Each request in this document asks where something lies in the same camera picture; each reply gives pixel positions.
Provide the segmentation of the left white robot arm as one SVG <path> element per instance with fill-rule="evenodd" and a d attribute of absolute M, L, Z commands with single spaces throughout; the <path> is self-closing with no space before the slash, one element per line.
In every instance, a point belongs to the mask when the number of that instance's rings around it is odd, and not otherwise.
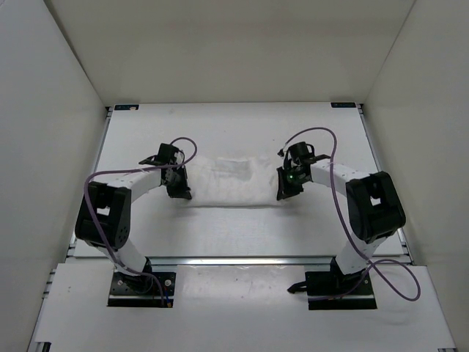
<path fill-rule="evenodd" d="M 153 273 L 130 240 L 132 204 L 160 187 L 172 199 L 192 199 L 185 165 L 194 157 L 186 158 L 173 142 L 163 143 L 135 169 L 100 171 L 85 180 L 75 235 L 104 253 L 135 291 L 149 290 Z"/>

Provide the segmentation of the white pleated skirt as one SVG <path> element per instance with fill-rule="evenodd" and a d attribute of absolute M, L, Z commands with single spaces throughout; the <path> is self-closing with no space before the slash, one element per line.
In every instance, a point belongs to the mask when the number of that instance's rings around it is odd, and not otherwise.
<path fill-rule="evenodd" d="M 269 208 L 276 199 L 278 175 L 267 156 L 195 157 L 186 166 L 192 208 Z"/>

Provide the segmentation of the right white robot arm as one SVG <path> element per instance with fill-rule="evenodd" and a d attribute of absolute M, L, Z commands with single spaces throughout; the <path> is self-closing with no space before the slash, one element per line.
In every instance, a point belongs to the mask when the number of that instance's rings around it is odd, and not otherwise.
<path fill-rule="evenodd" d="M 391 176 L 337 164 L 329 155 L 316 155 L 314 147 L 306 142 L 298 142 L 278 154 L 283 159 L 277 169 L 278 200 L 295 197 L 303 192 L 304 184 L 316 183 L 328 187 L 334 201 L 344 196 L 348 212 L 346 216 L 338 215 L 347 243 L 331 260 L 330 268 L 314 273 L 312 279 L 291 286 L 289 291 L 311 288 L 319 296 L 345 296 L 365 280 L 377 247 L 406 222 Z"/>

